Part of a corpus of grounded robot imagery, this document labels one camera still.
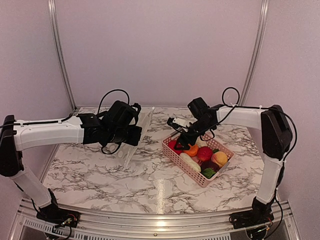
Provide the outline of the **orange knitted orange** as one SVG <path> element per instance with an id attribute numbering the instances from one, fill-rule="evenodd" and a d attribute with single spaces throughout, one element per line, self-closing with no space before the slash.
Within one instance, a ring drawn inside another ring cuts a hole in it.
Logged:
<path id="1" fill-rule="evenodd" d="M 193 146 L 189 146 L 189 149 L 187 150 L 183 150 L 184 153 L 186 153 L 188 156 L 190 157 L 195 157 L 197 156 L 199 151 L 199 146 L 197 144 L 193 145 Z"/>

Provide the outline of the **white knitted radish with leaves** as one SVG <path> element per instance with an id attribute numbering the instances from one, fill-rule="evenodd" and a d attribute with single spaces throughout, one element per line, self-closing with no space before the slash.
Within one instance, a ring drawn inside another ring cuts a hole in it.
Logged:
<path id="1" fill-rule="evenodd" d="M 198 138 L 195 143 L 199 148 L 206 147 L 207 142 Z"/>

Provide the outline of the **clear polka dot zip bag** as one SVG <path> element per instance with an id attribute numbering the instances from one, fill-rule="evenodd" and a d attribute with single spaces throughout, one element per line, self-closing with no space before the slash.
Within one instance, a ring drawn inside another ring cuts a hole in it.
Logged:
<path id="1" fill-rule="evenodd" d="M 155 111 L 155 107 L 143 107 L 141 112 L 138 116 L 138 122 L 137 126 L 141 127 L 141 134 L 138 141 L 137 146 L 128 145 L 126 143 L 123 143 L 119 150 L 115 153 L 115 157 L 117 160 L 120 160 L 123 163 L 124 169 L 127 169 L 129 167 L 129 163 L 133 156 L 135 155 L 136 151 L 138 150 L 138 147 L 141 145 L 142 140 L 147 134 L 147 131 L 150 127 L 152 117 Z"/>

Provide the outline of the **pink plastic basket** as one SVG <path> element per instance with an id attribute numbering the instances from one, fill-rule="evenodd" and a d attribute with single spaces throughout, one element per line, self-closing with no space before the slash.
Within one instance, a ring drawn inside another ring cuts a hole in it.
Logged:
<path id="1" fill-rule="evenodd" d="M 227 168 L 235 153 L 206 133 L 199 137 L 194 147 L 182 150 L 178 133 L 162 141 L 162 151 L 175 165 L 198 185 L 205 188 Z"/>

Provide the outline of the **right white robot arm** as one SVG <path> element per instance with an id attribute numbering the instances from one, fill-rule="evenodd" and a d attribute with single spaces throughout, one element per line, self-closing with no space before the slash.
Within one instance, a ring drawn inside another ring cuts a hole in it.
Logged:
<path id="1" fill-rule="evenodd" d="M 178 143 L 187 150 L 196 139 L 218 125 L 234 125 L 260 131 L 260 155 L 264 162 L 261 183 L 255 197 L 256 201 L 267 205 L 275 197 L 275 190 L 281 182 L 283 165 L 291 151 L 293 131 L 288 122 L 290 117 L 280 105 L 271 107 L 251 107 L 217 104 L 208 106 L 198 97 L 188 104 L 195 122 L 174 117 L 167 120 L 173 129 L 182 129 Z"/>

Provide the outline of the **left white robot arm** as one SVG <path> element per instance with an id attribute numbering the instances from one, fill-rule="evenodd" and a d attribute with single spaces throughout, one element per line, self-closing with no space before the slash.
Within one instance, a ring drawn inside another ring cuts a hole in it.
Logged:
<path id="1" fill-rule="evenodd" d="M 5 117 L 0 127 L 0 174 L 10 178 L 53 223 L 63 219 L 53 192 L 22 163 L 22 152 L 57 144 L 108 144 L 138 146 L 142 127 L 138 126 L 141 106 L 117 100 L 108 110 L 81 113 L 64 119 L 24 121 L 14 115 Z"/>

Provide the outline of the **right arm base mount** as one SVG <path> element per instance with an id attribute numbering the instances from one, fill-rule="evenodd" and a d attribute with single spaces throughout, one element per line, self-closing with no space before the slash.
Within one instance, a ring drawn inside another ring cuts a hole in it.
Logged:
<path id="1" fill-rule="evenodd" d="M 251 210 L 232 213 L 229 217 L 229 222 L 233 225 L 234 229 L 272 222 L 274 220 L 272 211 L 272 204 L 274 201 L 275 196 L 266 204 L 260 202 L 255 197 L 252 201 Z"/>

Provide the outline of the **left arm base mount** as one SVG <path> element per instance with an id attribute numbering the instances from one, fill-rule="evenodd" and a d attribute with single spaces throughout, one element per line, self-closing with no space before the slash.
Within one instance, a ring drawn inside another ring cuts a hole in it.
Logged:
<path id="1" fill-rule="evenodd" d="M 81 214 L 78 211 L 60 208 L 54 193 L 50 189 L 48 191 L 51 197 L 50 205 L 37 209 L 32 201 L 33 207 L 37 212 L 36 218 L 55 224 L 55 228 L 64 226 L 76 228 Z"/>

